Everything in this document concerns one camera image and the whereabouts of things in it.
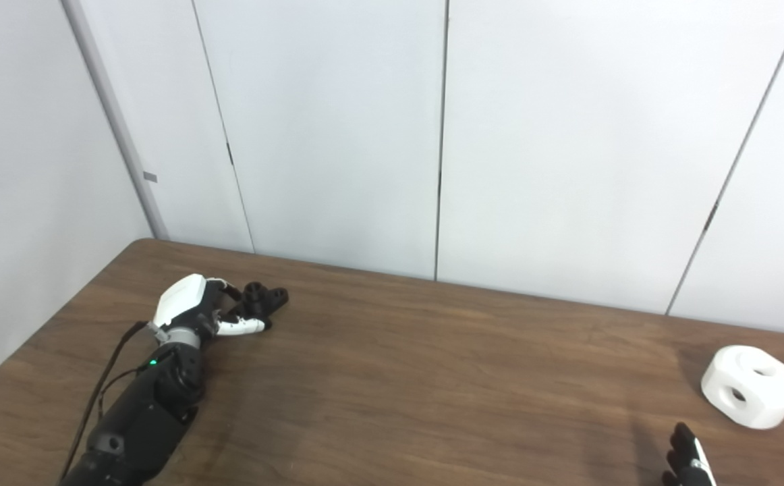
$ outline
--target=brown wood surface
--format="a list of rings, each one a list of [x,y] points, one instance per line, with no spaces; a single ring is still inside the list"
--hole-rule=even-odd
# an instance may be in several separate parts
[[[200,415],[151,484],[647,486],[685,421],[720,486],[784,485],[784,423],[744,429],[698,391],[720,347],[784,360],[784,335],[154,240],[0,367],[0,485],[55,482],[121,333],[195,271],[291,302],[271,332],[213,342]],[[152,348],[138,335],[114,372]]]

